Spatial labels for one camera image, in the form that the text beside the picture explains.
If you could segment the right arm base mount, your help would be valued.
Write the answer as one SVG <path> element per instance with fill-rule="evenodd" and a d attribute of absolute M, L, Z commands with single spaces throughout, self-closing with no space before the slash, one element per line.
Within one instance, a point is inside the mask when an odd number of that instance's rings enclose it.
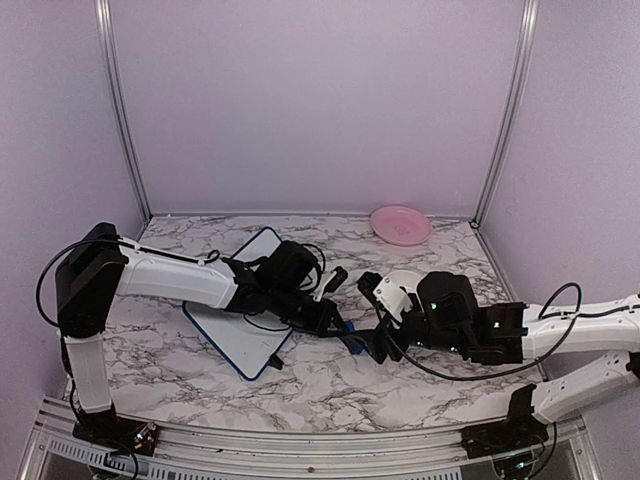
<path fill-rule="evenodd" d="M 461 446 L 469 459 L 523 449 L 549 439 L 547 427 L 533 418 L 468 426 L 460 434 Z"/>

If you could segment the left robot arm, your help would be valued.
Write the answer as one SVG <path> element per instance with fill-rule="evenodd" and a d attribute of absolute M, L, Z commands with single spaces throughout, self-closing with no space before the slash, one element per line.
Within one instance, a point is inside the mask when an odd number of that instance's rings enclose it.
<path fill-rule="evenodd" d="M 55 273 L 56 316 L 63 363 L 80 408 L 77 429 L 116 445 L 143 426 L 120 417 L 110 394 L 102 335 L 117 296 L 199 304 L 226 314 L 274 316 L 287 330 L 320 338 L 349 329 L 328 294 L 347 278 L 327 271 L 312 245 L 281 239 L 265 227 L 232 256 L 213 250 L 191 257 L 122 237 L 111 223 L 95 225 L 44 268 Z"/>

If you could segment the small blue-framed whiteboard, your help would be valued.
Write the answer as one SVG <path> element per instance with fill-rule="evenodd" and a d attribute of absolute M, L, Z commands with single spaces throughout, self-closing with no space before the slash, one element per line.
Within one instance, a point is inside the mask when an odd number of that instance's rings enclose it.
<path fill-rule="evenodd" d="M 208 254 L 205 259 L 225 275 L 227 287 L 216 301 L 205 303 L 185 301 L 182 311 L 198 332 L 245 380 L 256 380 L 270 365 L 289 339 L 292 330 L 283 326 L 271 313 L 260 314 L 248 322 L 243 313 L 228 312 L 237 290 L 234 272 L 221 257 Z"/>

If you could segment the blue whiteboard eraser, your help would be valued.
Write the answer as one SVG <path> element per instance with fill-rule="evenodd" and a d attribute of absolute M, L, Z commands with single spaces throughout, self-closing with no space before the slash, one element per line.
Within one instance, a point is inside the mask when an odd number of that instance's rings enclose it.
<path fill-rule="evenodd" d="M 343 335 L 340 340 L 347 348 L 351 355 L 361 355 L 365 353 L 365 348 L 355 335 L 356 328 L 351 321 L 345 323 L 347 333 Z"/>

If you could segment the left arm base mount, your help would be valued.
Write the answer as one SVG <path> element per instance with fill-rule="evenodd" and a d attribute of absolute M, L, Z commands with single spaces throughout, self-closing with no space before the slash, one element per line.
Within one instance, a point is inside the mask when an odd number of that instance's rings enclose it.
<path fill-rule="evenodd" d="M 158 427 L 116 416 L 111 419 L 85 419 L 73 428 L 74 438 L 104 447 L 130 450 L 135 454 L 152 456 L 156 449 Z"/>

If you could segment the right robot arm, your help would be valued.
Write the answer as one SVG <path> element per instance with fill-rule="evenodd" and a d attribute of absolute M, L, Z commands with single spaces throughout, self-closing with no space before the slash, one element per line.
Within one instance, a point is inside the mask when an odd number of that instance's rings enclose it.
<path fill-rule="evenodd" d="M 522 302 L 482 307 L 464 275 L 433 271 L 381 276 L 367 272 L 359 291 L 379 323 L 364 343 L 377 362 L 398 361 L 409 347 L 457 353 L 485 366 L 519 373 L 556 353 L 601 352 L 601 357 L 556 380 L 512 393 L 495 438 L 515 448 L 535 425 L 549 425 L 585 405 L 639 383 L 639 298 L 560 308 Z"/>

